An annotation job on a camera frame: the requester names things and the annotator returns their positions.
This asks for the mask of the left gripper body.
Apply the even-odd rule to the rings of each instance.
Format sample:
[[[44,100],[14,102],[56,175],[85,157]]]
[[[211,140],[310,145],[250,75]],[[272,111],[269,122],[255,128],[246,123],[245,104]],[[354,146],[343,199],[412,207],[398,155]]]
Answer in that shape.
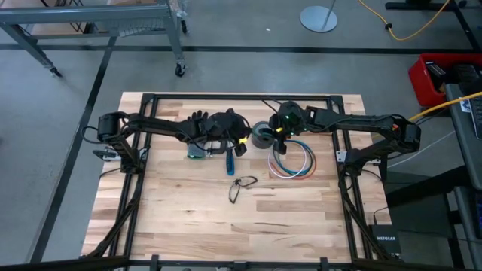
[[[210,141],[230,141],[237,145],[250,135],[250,126],[232,108],[218,112],[205,121],[206,139]]]

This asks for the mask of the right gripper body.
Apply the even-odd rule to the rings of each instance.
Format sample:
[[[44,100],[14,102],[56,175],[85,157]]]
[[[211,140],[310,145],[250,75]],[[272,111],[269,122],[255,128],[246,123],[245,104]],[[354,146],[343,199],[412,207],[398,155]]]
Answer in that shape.
[[[296,102],[283,102],[277,112],[269,119],[269,128],[275,138],[288,138],[298,136],[310,130],[308,126],[309,115],[305,109]]]

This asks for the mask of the black work glove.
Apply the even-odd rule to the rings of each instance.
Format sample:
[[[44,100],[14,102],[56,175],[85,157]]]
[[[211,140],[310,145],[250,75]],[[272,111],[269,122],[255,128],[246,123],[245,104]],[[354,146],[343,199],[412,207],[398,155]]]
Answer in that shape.
[[[209,118],[209,113],[207,111],[195,111],[190,117],[187,118],[188,121],[192,122],[196,126],[202,126]]]

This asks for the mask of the black stand legs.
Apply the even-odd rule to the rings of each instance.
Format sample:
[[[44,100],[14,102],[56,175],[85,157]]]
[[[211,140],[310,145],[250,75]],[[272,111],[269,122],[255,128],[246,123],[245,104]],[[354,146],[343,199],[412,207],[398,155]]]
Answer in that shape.
[[[435,11],[436,14],[427,23],[425,23],[419,30],[415,31],[413,34],[408,35],[406,38],[397,37],[392,30],[389,28],[390,23],[383,19],[386,25],[386,31],[396,41],[408,41],[409,39],[415,38],[423,30],[429,27],[431,23],[435,21],[436,18],[443,12],[451,12],[456,15],[456,18],[465,33],[466,38],[469,41],[472,49],[474,51],[482,52],[482,44],[479,43],[473,33],[468,21],[462,13],[462,9],[471,8],[469,5],[470,1],[476,1],[477,4],[475,8],[482,8],[482,0],[444,0],[443,3],[434,3],[434,0],[404,0],[402,2],[387,2],[385,3],[385,9],[390,11]]]

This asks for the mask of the black device in bin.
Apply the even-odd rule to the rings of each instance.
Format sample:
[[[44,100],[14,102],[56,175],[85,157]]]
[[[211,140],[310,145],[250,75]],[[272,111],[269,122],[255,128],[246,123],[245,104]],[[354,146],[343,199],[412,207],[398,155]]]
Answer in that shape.
[[[425,62],[427,71],[433,81],[444,81],[447,77],[447,73],[433,61]]]

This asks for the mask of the black clear safety glasses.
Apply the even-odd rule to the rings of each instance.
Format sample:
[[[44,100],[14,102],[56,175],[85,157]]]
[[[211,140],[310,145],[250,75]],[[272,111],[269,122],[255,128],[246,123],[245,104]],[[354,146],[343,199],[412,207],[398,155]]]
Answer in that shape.
[[[231,204],[235,204],[239,192],[242,188],[250,188],[252,185],[258,183],[258,179],[254,176],[243,176],[235,179],[228,191],[228,200]]]

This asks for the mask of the grey metal desk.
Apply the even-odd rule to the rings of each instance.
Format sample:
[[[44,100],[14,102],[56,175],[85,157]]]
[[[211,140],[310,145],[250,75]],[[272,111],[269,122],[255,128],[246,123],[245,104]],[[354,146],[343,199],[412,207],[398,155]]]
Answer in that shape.
[[[460,102],[450,105],[449,109],[464,162],[462,168],[468,174],[468,180],[456,188],[456,201],[469,244],[482,249],[475,201],[476,193],[482,195],[482,139],[476,136],[472,116],[462,110]]]

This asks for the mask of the grey tape roll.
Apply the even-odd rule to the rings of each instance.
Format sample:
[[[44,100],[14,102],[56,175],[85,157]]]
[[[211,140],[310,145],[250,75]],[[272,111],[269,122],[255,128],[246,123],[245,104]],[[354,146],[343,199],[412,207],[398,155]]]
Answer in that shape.
[[[257,122],[252,128],[252,144],[256,148],[267,149],[275,142],[274,131],[267,121]]]

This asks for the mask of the red plastic bin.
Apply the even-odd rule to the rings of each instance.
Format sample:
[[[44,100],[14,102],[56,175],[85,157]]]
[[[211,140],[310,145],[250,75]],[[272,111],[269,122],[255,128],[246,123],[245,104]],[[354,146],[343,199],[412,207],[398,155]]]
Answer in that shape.
[[[437,65],[445,75],[434,75],[429,64]],[[417,101],[422,107],[434,107],[446,101],[440,92],[443,83],[455,83],[451,71],[454,65],[471,64],[482,68],[482,53],[423,53],[408,70]]]

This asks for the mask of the black network switch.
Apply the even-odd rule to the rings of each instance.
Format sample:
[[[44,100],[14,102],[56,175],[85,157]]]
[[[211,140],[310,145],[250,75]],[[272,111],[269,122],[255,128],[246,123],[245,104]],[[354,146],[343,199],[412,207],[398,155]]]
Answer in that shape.
[[[396,229],[389,224],[372,224],[369,226],[375,239],[387,251],[388,254],[399,256],[401,246]]]

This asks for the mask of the silver mounting bracket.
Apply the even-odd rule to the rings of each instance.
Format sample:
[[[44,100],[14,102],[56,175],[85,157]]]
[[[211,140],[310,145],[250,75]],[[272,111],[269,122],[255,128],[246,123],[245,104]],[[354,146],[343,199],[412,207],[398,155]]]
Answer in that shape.
[[[104,150],[93,150],[93,154],[105,162],[120,160],[121,158],[115,150],[110,148],[105,148]]]
[[[336,151],[336,160],[337,162],[344,162],[346,159],[346,151]],[[380,159],[375,159],[375,160],[370,160],[368,161],[370,164],[374,164],[375,166],[380,165],[381,160]]]

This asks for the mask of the black metal clamp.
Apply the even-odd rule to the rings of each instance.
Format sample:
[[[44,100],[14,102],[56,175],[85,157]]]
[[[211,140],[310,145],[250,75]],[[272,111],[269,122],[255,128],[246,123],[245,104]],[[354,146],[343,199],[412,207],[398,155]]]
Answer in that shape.
[[[226,141],[210,142],[207,148],[207,156],[211,157],[214,154],[223,154],[227,150]]]

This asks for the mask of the round grey stand base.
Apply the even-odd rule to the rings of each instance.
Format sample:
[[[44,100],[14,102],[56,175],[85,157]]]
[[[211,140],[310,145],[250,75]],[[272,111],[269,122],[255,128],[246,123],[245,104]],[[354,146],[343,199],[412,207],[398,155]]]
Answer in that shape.
[[[329,6],[312,5],[305,7],[300,13],[301,25],[311,32],[330,32],[338,24],[334,6],[337,0],[331,0]]]

